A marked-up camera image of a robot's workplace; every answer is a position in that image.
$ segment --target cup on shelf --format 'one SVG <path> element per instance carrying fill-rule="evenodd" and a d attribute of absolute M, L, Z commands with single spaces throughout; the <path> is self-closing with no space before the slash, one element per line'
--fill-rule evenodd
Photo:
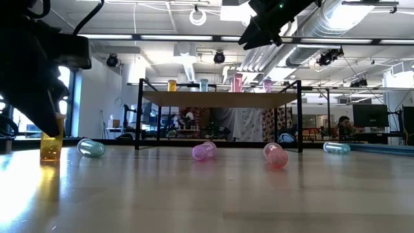
<path fill-rule="evenodd" d="M 233 92 L 240 93 L 243 92 L 243 75 L 235 74 L 233 77 Z"/>
<path fill-rule="evenodd" d="M 177 81 L 168 80 L 168 91 L 176 91 L 176 90 L 177 90 Z"/>
<path fill-rule="evenodd" d="M 208 79 L 200 79 L 200 92 L 208 92 Z"/>
<path fill-rule="evenodd" d="M 271 93 L 272 92 L 272 80 L 270 79 L 263 80 L 263 87 L 265 88 L 266 93 Z"/>

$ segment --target ceiling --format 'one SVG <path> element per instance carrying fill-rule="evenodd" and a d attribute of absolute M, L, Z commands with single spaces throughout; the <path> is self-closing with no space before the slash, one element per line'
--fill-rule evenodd
<path fill-rule="evenodd" d="M 366 37 L 390 37 L 390 38 L 414 38 L 414 1 L 400 0 L 396 14 L 370 13 L 361 23 L 348 31 L 344 36 L 354 38 Z M 76 26 L 97 4 L 97 1 L 79 0 L 53 0 L 52 13 L 45 21 L 52 26 L 61 27 L 63 32 L 71 33 Z M 210 6 L 200 6 L 201 9 L 215 10 L 219 14 L 221 0 L 210 1 Z M 151 5 L 163 10 L 166 5 Z M 314 8 L 311 5 L 299 16 L 298 21 L 303 20 Z M 192 9 L 192 6 L 171 5 L 173 10 Z M 391 7 L 375 8 L 373 12 L 388 11 Z M 202 26 L 190 23 L 190 11 L 171 12 L 172 20 L 168 11 L 155 10 L 146 6 L 137 5 L 135 10 L 136 28 L 133 21 L 134 5 L 119 5 L 106 3 L 104 8 L 82 29 L 81 33 L 136 33 L 139 34 L 208 34 L 240 36 L 246 29 L 241 22 L 220 21 L 220 16 L 207 14 L 207 21 Z M 413 15 L 401 14 L 400 12 L 412 12 Z M 99 41 L 94 43 L 93 53 L 95 56 L 107 57 L 108 51 L 117 47 L 139 47 L 141 53 L 145 54 L 153 72 L 150 78 L 157 76 L 176 76 L 184 70 L 183 66 L 172 63 L 173 46 L 176 42 L 148 42 L 148 41 Z M 224 65 L 215 65 L 213 55 L 217 50 L 223 50 L 226 55 L 226 64 L 240 64 L 243 62 L 247 52 L 237 43 L 196 43 L 198 63 L 194 64 L 195 72 L 209 72 L 222 74 Z M 389 66 L 398 63 L 400 58 L 414 58 L 414 47 L 362 47 L 344 46 L 345 57 L 352 65 L 355 72 L 366 71 L 369 85 L 382 85 L 382 71 Z M 123 62 L 132 62 L 135 55 L 120 54 Z M 314 64 L 315 59 L 307 62 L 303 68 L 298 69 L 294 78 L 304 80 L 305 85 L 327 84 L 327 85 L 349 85 L 354 76 L 354 71 L 349 68 L 348 63 L 342 58 L 335 61 L 329 67 L 320 68 Z"/>

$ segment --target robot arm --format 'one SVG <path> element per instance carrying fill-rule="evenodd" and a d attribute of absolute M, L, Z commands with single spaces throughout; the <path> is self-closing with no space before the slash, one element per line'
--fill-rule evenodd
<path fill-rule="evenodd" d="M 50 12 L 29 10 L 37 0 L 0 0 L 0 95 L 51 137 L 59 135 L 55 113 L 69 90 L 58 80 L 59 65 L 91 68 L 89 41 L 77 36 L 88 20 L 103 7 L 104 0 L 76 27 L 74 35 L 35 21 Z"/>

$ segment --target white wall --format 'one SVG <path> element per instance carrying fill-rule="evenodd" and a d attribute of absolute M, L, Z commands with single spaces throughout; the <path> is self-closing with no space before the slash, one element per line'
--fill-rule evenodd
<path fill-rule="evenodd" d="M 123 107 L 120 101 L 115 102 L 122 96 L 121 84 L 119 74 L 92 58 L 92 69 L 82 71 L 78 125 L 75 125 L 78 130 L 73 136 L 100 139 L 103 129 L 101 111 L 106 124 L 110 115 L 122 119 Z"/>

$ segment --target monitor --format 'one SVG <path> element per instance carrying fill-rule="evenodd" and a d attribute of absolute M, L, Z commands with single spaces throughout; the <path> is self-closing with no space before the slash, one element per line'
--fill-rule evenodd
<path fill-rule="evenodd" d="M 388 127 L 387 105 L 354 104 L 354 126 L 356 127 Z"/>

